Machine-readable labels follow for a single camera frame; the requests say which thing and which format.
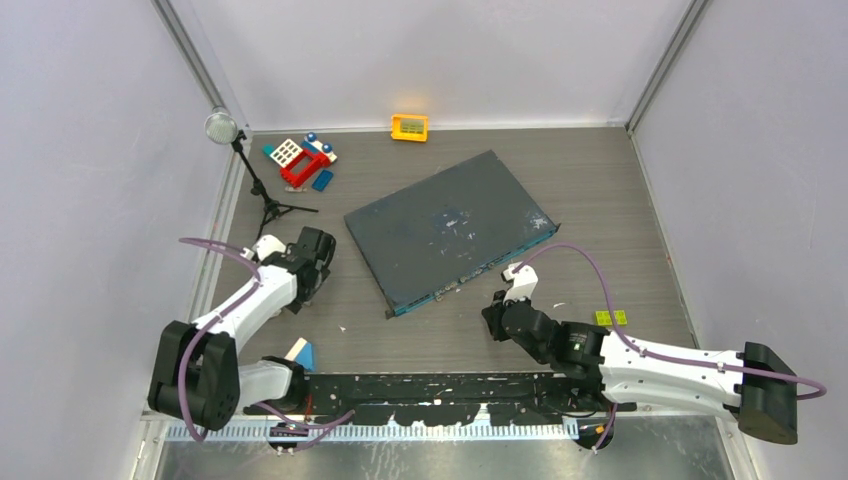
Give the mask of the dark grey network switch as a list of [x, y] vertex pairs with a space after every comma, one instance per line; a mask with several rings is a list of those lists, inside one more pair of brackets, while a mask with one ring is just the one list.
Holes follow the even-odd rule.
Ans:
[[443, 296], [560, 227], [492, 150], [362, 206], [344, 222], [387, 318]]

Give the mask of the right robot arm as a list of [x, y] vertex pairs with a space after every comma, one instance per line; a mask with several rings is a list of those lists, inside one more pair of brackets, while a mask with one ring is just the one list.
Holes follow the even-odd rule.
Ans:
[[530, 301], [495, 297], [481, 315], [496, 341], [512, 341], [537, 363], [573, 380], [584, 410], [603, 403], [660, 404], [737, 423], [774, 444], [798, 441], [793, 370], [770, 347], [748, 342], [740, 352], [647, 342], [601, 326], [560, 322]]

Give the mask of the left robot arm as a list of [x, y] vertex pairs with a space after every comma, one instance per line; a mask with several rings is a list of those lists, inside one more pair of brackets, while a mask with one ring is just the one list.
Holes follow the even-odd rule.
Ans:
[[248, 407], [293, 414], [306, 403], [309, 365], [299, 355], [305, 339], [283, 356], [264, 356], [242, 365], [239, 355], [270, 319], [285, 310], [298, 313], [331, 274], [336, 239], [304, 227], [296, 241], [273, 235], [238, 249], [223, 241], [184, 237], [182, 243], [231, 258], [249, 271], [247, 282], [219, 306], [186, 323], [173, 321], [161, 333], [149, 407], [183, 422], [189, 437], [202, 442]]

